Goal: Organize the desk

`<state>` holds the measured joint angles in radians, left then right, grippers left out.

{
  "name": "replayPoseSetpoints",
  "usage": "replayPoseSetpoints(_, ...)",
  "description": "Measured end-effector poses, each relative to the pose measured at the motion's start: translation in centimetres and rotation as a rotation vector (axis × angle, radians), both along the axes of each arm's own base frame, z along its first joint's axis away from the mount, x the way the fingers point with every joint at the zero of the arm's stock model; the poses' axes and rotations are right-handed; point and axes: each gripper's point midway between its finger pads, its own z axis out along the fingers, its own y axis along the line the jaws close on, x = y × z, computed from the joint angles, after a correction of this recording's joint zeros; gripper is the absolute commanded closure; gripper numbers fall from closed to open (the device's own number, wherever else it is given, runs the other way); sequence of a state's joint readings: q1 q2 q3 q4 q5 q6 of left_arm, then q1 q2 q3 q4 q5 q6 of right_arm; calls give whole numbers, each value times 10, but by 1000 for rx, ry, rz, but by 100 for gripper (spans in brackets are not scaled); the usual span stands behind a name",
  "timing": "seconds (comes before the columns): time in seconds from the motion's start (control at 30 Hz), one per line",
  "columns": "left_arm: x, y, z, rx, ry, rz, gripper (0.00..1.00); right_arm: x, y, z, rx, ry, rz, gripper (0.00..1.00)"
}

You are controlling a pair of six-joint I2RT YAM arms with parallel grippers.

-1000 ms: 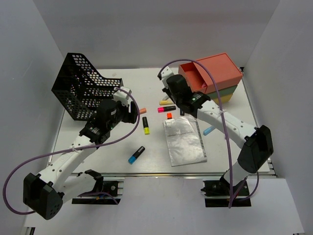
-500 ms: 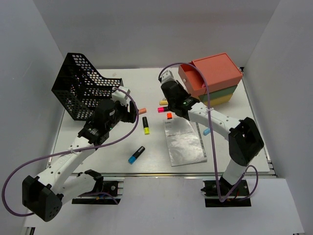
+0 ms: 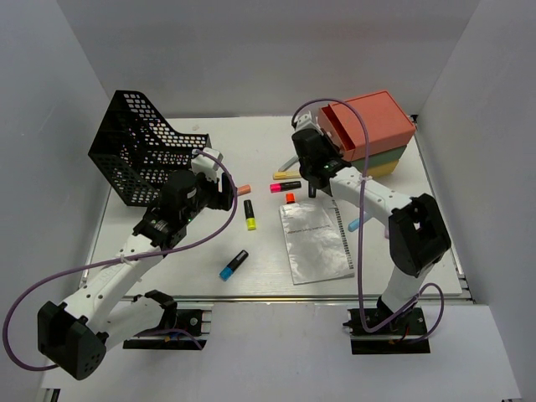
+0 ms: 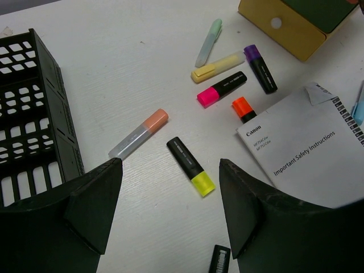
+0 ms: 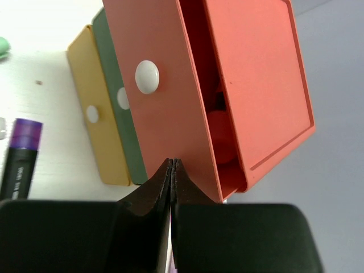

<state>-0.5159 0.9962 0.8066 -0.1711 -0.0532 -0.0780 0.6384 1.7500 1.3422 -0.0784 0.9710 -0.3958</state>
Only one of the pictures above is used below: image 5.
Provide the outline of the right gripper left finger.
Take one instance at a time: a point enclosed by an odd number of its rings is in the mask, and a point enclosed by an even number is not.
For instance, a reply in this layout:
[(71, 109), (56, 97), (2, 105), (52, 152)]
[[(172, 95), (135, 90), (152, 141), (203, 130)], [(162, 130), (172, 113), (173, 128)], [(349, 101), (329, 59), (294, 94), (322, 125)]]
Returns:
[(164, 272), (171, 171), (119, 201), (2, 201), (1, 271)]

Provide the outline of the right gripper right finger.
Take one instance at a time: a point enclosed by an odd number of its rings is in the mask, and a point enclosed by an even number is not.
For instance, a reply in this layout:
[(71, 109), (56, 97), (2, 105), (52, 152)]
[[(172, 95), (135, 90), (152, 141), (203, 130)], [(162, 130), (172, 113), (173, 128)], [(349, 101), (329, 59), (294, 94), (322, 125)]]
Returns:
[(309, 223), (292, 204), (218, 204), (171, 171), (172, 249), (178, 272), (323, 272)]

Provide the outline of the green drawer box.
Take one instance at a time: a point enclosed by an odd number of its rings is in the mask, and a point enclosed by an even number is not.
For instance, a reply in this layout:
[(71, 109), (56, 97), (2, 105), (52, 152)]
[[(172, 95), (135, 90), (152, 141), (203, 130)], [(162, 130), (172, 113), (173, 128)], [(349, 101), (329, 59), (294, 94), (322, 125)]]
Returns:
[(105, 9), (101, 9), (93, 18), (92, 25), (131, 181), (133, 184), (141, 185), (147, 180), (147, 173), (131, 116), (129, 101), (122, 80), (113, 40), (111, 38)]

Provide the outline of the coral top drawer box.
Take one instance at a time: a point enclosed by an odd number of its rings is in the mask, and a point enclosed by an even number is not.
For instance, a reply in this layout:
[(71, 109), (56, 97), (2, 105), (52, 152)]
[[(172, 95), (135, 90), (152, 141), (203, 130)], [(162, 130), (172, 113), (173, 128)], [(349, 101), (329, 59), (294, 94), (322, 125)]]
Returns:
[(105, 1), (148, 176), (178, 158), (221, 202), (315, 130), (291, 1)]

